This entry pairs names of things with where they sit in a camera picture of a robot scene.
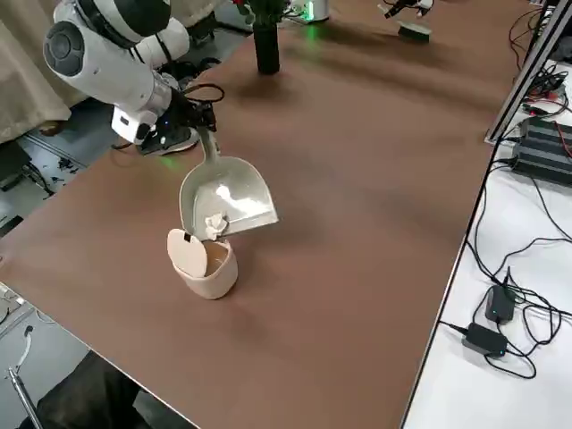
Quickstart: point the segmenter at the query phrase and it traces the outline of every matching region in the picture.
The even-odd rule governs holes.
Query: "curtain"
[[[186,27],[224,0],[172,0],[172,15]],[[59,0],[0,0],[0,143],[44,121],[67,120],[86,98],[46,65],[43,43]]]

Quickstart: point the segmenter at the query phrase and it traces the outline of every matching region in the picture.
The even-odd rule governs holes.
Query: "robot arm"
[[[196,115],[204,106],[186,102],[176,82],[152,69],[167,61],[161,45],[173,58],[189,50],[187,31],[170,16],[168,0],[64,0],[55,8],[55,25],[46,35],[49,67],[79,91],[114,105],[113,129],[137,145],[166,115],[177,121],[163,119],[163,133],[173,126],[212,122],[214,127],[212,115],[208,121]],[[194,122],[181,124],[189,119]]]
[[[433,7],[433,0],[397,0],[385,14],[385,18],[392,18],[405,8],[417,9],[417,16],[426,16]]]

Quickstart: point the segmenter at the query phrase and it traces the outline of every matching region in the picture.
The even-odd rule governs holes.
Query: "white desk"
[[[500,149],[505,157],[507,149]],[[572,233],[572,189],[539,181],[541,192],[557,223]],[[560,237],[542,209],[532,182],[508,170],[493,172],[487,181],[487,207],[478,236],[479,254],[493,271],[510,251],[535,237]],[[523,288],[537,291],[553,306],[572,310],[572,246],[567,243],[537,246],[509,260]],[[464,247],[448,289],[441,320],[459,326],[471,322],[473,311],[490,286]],[[479,324],[495,329],[484,317]],[[548,322],[534,319],[537,335],[547,335]],[[522,314],[504,327],[508,338],[524,351],[527,339]],[[532,355],[538,375],[527,381],[488,366],[484,357],[461,345],[461,335],[449,327],[436,328],[405,429],[538,429],[565,427],[572,422],[572,323],[563,318],[554,342]],[[527,371],[523,360],[507,356],[509,368]]]

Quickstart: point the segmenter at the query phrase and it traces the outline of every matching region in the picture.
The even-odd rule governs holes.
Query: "black vase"
[[[278,53],[278,28],[276,24],[254,24],[254,43],[257,48],[258,71],[260,74],[275,74],[280,70]]]

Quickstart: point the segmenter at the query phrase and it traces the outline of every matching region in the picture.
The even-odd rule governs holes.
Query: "white dustpan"
[[[222,214],[229,223],[222,236],[278,222],[270,190],[258,170],[246,161],[220,156],[213,134],[198,129],[205,159],[181,185],[183,229],[207,240],[206,219]]]

